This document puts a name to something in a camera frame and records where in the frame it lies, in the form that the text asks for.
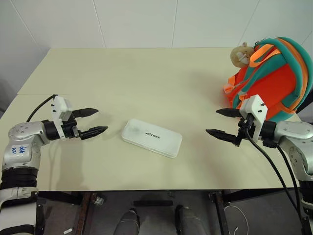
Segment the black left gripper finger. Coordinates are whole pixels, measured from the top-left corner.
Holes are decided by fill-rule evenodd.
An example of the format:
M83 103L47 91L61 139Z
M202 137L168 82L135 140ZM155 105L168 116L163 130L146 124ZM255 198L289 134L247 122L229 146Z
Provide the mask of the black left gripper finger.
M97 127L90 128L87 131L83 131L83 132L79 131L79 137L81 140L93 138L105 132L107 128L108 128L107 126L97 126Z
M74 110L72 111L72 116L74 118L85 118L85 117L89 117L95 113L99 112L97 109L95 108L84 108L84 109L78 109L78 110Z

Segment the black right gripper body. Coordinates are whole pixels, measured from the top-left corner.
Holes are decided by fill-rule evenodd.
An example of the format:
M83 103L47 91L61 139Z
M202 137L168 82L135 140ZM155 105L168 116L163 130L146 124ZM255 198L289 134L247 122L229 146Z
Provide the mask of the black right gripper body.
M239 130L238 130L238 134L237 137L235 138L235 145L237 147L240 146L241 141L243 139L245 140L249 140L250 142L252 142L252 137L249 133L251 127L253 127L253 122L254 122L254 116L252 114L248 114L246 118L241 118L238 126L239 126Z

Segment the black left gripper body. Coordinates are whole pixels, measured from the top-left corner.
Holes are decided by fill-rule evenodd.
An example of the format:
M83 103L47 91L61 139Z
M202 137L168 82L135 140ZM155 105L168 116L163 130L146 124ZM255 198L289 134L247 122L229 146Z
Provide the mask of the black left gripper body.
M77 128L77 121L74 115L71 115L67 121L62 121L61 128L65 138L79 138L81 132Z

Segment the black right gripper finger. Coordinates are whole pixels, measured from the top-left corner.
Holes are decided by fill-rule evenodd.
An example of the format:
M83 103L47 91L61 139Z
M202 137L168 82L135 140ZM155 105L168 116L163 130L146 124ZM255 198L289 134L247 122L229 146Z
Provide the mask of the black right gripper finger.
M221 114L226 117L232 117L232 118L241 118L242 115L240 113L239 109L233 109L233 108L222 108L216 111L216 113Z
M217 129L206 129L206 132L219 140L230 142L232 144L238 143L236 135L228 134L225 131Z

